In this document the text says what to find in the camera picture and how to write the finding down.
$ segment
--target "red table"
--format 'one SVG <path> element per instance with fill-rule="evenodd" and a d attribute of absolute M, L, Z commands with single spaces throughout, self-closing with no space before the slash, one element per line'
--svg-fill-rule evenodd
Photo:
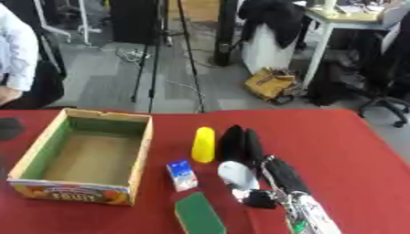
<path fill-rule="evenodd" d="M 27 127 L 0 143 L 11 168 L 54 111 L 1 111 Z M 173 213 L 174 192 L 165 164 L 188 157 L 198 127 L 221 135 L 232 124 L 259 132 L 264 151 L 287 160 L 344 233 L 408 233 L 410 171 L 364 121 L 348 111 L 286 110 L 154 115 L 154 140 L 134 207 L 30 200 L 0 182 L 1 233 L 182 233 Z M 229 233 L 288 233 L 283 210 L 237 204 L 216 176 L 216 165 L 194 164 L 200 190 Z"/>

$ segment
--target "bag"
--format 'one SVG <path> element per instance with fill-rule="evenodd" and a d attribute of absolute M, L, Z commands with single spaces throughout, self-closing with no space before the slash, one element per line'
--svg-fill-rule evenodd
<path fill-rule="evenodd" d="M 305 98 L 317 106 L 329 106 L 349 94 L 346 84 L 338 80 L 337 65 L 324 61 L 307 88 Z"/>
<path fill-rule="evenodd" d="M 263 100 L 275 104 L 292 101 L 298 89 L 296 75 L 293 72 L 271 68 L 258 70 L 245 82 L 245 87 Z"/>

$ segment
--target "camera tripod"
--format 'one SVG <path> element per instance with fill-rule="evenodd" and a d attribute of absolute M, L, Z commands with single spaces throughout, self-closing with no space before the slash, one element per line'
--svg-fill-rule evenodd
<path fill-rule="evenodd" d="M 159 53 L 160 53 L 160 48 L 161 48 L 161 41 L 167 43 L 169 46 L 172 45 L 172 41 L 170 37 L 173 36 L 179 36 L 182 35 L 185 38 L 185 42 L 187 44 L 187 50 L 189 53 L 189 62 L 190 66 L 192 68 L 192 75 L 195 80 L 195 86 L 197 89 L 198 93 L 198 99 L 200 102 L 200 112 L 205 112 L 204 110 L 204 104 L 203 104 L 203 99 L 202 99 L 202 94 L 200 93 L 200 83 L 198 80 L 198 72 L 197 68 L 195 66 L 195 61 L 192 55 L 192 49 L 190 46 L 190 41 L 189 41 L 189 32 L 187 29 L 187 21 L 185 18 L 185 13 L 184 13 L 184 8 L 182 6 L 181 0 L 178 1 L 178 12 L 179 12 L 179 18 L 180 22 L 182 25 L 182 33 L 177 33 L 177 34 L 170 34 L 168 32 L 168 1 L 169 0 L 155 0 L 154 2 L 154 11 L 152 14 L 152 18 L 150 20 L 150 27 L 148 28 L 149 30 L 149 37 L 148 38 L 153 38 L 154 39 L 154 45 L 155 45 L 155 55 L 154 55 L 154 67 L 153 67 L 153 75 L 151 79 L 151 88 L 148 92 L 148 97 L 150 99 L 149 101 L 149 109 L 148 111 L 151 112 L 153 108 L 153 103 L 154 103 L 154 98 L 156 95 L 156 76 L 157 76 L 157 70 L 158 70 L 158 59 L 159 59 Z M 144 68 L 146 65 L 146 55 L 148 53 L 148 48 L 149 48 L 149 42 L 147 41 L 144 44 L 144 52 L 143 56 L 141 57 L 140 60 L 140 69 L 138 71 L 138 75 L 136 78 L 135 82 L 135 88 L 134 88 L 134 93 L 133 96 L 131 97 L 132 102 L 136 102 L 136 97 L 138 94 L 138 89 L 140 85 L 140 81 L 142 78 L 142 74 L 144 72 Z"/>

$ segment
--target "floor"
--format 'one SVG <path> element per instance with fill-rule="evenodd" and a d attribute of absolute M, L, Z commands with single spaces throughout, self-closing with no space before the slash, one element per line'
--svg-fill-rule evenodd
<path fill-rule="evenodd" d="M 253 109 L 318 109 L 304 100 L 295 100 L 284 106 L 274 106 L 261 101 L 243 88 L 243 82 L 250 74 L 242 64 L 238 52 L 233 55 L 232 64 L 226 68 L 213 67 L 208 59 L 213 50 L 213 23 L 190 24 L 192 47 L 199 72 L 200 92 L 207 112 L 218 110 Z M 108 40 L 93 35 L 94 46 L 100 47 Z M 313 48 L 314 40 L 308 43 Z M 103 48 L 86 48 L 80 41 L 61 44 L 63 56 L 69 69 L 65 80 L 66 94 L 58 105 L 75 105 L 79 108 L 97 110 L 118 110 L 147 112 L 150 99 L 148 91 L 152 81 L 153 58 L 147 60 L 146 69 L 137 93 L 137 102 L 132 103 L 138 67 L 116 55 L 117 49 L 132 51 L 142 49 L 141 45 L 109 43 Z M 198 93 L 192 76 L 182 38 L 174 37 L 174 46 L 162 47 L 156 81 L 156 96 L 153 112 L 197 112 Z M 323 108 L 355 109 L 362 101 L 338 102 Z M 371 128 L 381 136 L 406 162 L 410 162 L 410 124 L 402 129 L 394 128 L 394 116 L 386 110 L 373 108 L 366 113 Z"/>

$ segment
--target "yellow cup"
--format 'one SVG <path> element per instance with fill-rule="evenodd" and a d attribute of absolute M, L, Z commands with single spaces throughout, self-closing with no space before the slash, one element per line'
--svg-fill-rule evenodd
<path fill-rule="evenodd" d="M 197 130 L 192 146 L 192 158 L 203 164 L 210 163 L 215 158 L 215 131 L 213 129 L 201 127 Z"/>

